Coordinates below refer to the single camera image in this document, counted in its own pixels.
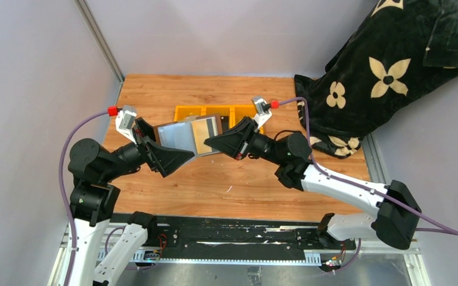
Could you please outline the brown leather card holder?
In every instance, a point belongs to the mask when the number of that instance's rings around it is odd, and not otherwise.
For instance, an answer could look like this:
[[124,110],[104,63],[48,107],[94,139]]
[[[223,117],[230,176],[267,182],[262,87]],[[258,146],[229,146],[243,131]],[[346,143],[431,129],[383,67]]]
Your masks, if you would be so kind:
[[[196,157],[202,157],[198,155],[198,153],[196,152],[191,123],[194,120],[212,116],[216,118],[218,126],[217,135],[220,135],[223,133],[223,130],[221,124],[221,117],[219,114],[210,114],[206,116],[189,116],[184,120],[155,126],[154,132],[156,135],[157,142],[159,145],[163,147],[192,151]],[[215,153],[207,154],[206,156],[217,153],[219,153],[219,151],[216,150]]]

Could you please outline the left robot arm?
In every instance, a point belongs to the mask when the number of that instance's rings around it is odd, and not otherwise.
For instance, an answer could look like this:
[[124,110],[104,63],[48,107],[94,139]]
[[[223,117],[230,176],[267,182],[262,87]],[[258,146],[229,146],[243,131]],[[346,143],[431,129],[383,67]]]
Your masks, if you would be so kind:
[[97,263],[103,235],[111,221],[120,189],[111,182],[140,171],[167,177],[194,158],[192,151],[160,146],[153,127],[144,119],[129,122],[132,141],[109,152],[91,138],[81,139],[70,149],[68,170],[74,189],[67,204],[70,257],[64,271],[65,285],[115,285],[134,253],[142,245],[157,246],[154,260],[173,242],[157,225],[157,217],[144,212],[131,214],[117,243]]

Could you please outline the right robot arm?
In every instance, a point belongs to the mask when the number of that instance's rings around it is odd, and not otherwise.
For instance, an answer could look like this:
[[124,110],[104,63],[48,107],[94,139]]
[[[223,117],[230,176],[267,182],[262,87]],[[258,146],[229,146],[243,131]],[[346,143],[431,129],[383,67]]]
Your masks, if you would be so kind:
[[206,139],[205,144],[235,160],[249,157],[274,163],[278,166],[275,176],[285,187],[327,195],[361,210],[324,215],[316,229],[323,245],[361,238],[409,249],[422,211],[404,183],[362,181],[328,170],[311,159],[310,145],[301,132],[273,139],[258,132],[250,117]]

